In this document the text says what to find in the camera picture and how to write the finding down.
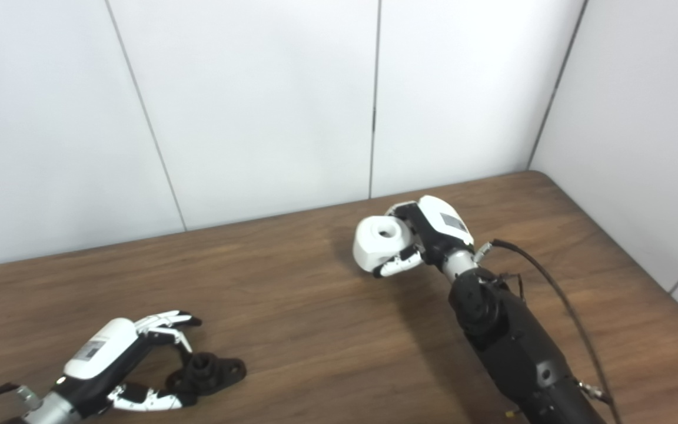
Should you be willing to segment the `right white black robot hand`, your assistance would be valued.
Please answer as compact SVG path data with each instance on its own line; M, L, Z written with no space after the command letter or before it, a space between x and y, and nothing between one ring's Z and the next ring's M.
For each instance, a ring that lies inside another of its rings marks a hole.
M417 201L394 204L386 216L401 220L412 241L376 266L372 274L395 276L422 264L435 266L454 283L455 279L478 268L474 261L474 238L454 207L440 198L422 196Z

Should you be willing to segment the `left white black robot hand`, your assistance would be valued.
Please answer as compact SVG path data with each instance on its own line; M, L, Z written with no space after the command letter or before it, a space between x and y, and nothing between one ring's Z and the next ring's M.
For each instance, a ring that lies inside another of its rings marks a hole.
M157 346L174 346L183 364L192 358L191 344L181 327L202 325L189 312L172 310L133 320L117 317L93 335L64 367L53 392L69 403L81 419L110 408L159 412L191 407L195 400L127 383L127 376Z

